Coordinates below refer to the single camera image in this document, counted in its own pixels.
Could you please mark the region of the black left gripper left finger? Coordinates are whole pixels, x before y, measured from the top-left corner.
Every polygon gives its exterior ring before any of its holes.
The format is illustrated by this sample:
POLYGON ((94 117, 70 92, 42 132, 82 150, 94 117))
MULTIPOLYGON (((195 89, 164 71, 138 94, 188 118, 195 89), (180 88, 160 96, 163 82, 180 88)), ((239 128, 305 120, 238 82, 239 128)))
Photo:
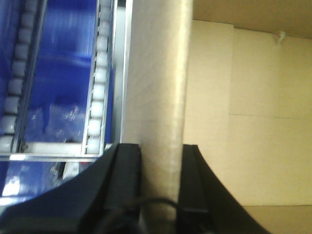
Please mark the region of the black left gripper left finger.
POLYGON ((0 216, 2 234, 91 234, 112 210, 139 196, 141 151, 113 144, 91 166, 64 184, 0 216))

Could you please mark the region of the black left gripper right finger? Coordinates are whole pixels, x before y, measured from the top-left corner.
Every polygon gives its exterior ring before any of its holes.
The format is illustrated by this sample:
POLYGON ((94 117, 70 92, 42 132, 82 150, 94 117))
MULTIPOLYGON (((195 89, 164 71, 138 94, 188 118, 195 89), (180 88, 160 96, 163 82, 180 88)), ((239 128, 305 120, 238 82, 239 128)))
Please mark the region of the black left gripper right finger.
POLYGON ((266 234, 214 174, 197 145, 183 146, 178 234, 266 234))

